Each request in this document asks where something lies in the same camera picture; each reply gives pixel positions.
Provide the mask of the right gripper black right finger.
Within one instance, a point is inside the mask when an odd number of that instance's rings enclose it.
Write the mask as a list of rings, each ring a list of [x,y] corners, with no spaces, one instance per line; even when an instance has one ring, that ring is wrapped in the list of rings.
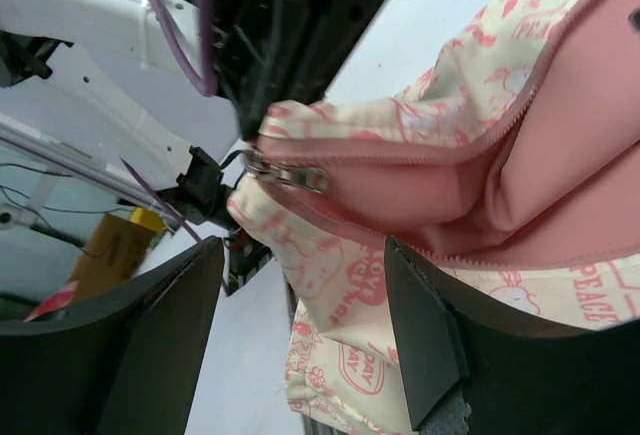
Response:
[[[549,321],[388,239],[386,286],[411,427],[421,434],[635,434],[639,325]]]

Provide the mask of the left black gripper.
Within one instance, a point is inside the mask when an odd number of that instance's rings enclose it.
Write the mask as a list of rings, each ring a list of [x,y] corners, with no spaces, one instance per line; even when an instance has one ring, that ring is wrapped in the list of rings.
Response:
[[[279,101],[321,100],[386,0],[184,0],[197,9],[197,66],[244,139]]]

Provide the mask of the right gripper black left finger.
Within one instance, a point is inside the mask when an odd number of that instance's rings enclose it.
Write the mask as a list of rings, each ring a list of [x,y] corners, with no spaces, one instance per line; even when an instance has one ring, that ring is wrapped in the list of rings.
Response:
[[[209,237],[93,298],[2,322],[2,433],[184,433],[223,271]]]

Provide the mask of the pink Snoopy zip jacket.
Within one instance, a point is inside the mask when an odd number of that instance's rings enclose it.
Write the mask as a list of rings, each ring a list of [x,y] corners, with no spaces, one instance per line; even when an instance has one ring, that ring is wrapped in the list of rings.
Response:
[[[274,104],[228,201],[294,291],[290,408],[410,424],[388,239],[525,313],[639,325],[639,0],[495,0],[401,94]]]

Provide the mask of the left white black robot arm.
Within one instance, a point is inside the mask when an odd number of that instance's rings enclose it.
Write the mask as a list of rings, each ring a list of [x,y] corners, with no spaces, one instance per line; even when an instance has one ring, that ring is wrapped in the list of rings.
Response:
[[[1,0],[1,84],[115,151],[118,180],[83,164],[78,178],[175,220],[235,224],[221,166],[150,115],[91,57],[100,49],[186,78],[228,100],[251,140],[268,107],[320,100],[386,0]]]

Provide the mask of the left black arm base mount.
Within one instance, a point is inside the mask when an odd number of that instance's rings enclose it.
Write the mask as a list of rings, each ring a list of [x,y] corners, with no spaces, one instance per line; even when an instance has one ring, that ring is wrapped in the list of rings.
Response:
[[[271,259],[271,251],[241,228],[227,209],[235,187],[223,182],[224,169],[241,153],[235,150],[219,164],[202,148],[190,147],[190,164],[178,175],[170,202],[187,221],[195,225],[209,222],[225,231],[228,275],[221,285],[227,296],[243,287]]]

